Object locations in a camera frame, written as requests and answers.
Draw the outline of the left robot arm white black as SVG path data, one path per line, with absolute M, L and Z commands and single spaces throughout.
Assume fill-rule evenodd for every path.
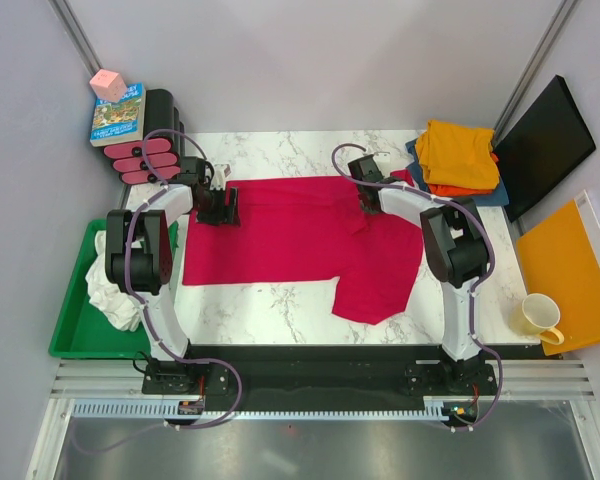
M 200 371 L 185 360 L 190 341 L 177 319 L 169 287 L 173 273 L 169 228 L 190 213 L 203 224 L 238 226 L 238 190 L 226 185 L 230 173 L 227 164 L 187 157 L 183 171 L 135 210 L 112 210 L 106 217 L 106 276 L 139 309 L 151 357 L 173 361 L 164 379 L 178 393 L 195 389 Z

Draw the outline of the crimson red t-shirt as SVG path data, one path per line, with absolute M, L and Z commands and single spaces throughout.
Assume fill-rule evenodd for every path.
M 423 256 L 419 227 L 364 212 L 342 177 L 236 180 L 237 226 L 189 223 L 186 286 L 336 280 L 332 312 L 377 325 L 405 311 Z

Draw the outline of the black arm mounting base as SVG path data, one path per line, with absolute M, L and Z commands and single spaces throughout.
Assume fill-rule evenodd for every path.
M 362 410 L 497 391 L 484 354 L 454 362 L 434 346 L 192 346 L 185 359 L 148 359 L 143 393 L 200 394 L 217 410 Z

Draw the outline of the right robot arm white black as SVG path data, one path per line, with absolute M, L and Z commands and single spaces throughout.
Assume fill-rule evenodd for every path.
M 441 347 L 451 359 L 438 368 L 447 392 L 463 392 L 474 381 L 466 362 L 477 356 L 480 285 L 494 270 L 493 246 L 471 199 L 452 200 L 428 194 L 397 177 L 384 177 L 372 154 L 348 163 L 362 205 L 418 226 L 429 271 L 441 283 L 444 333 Z

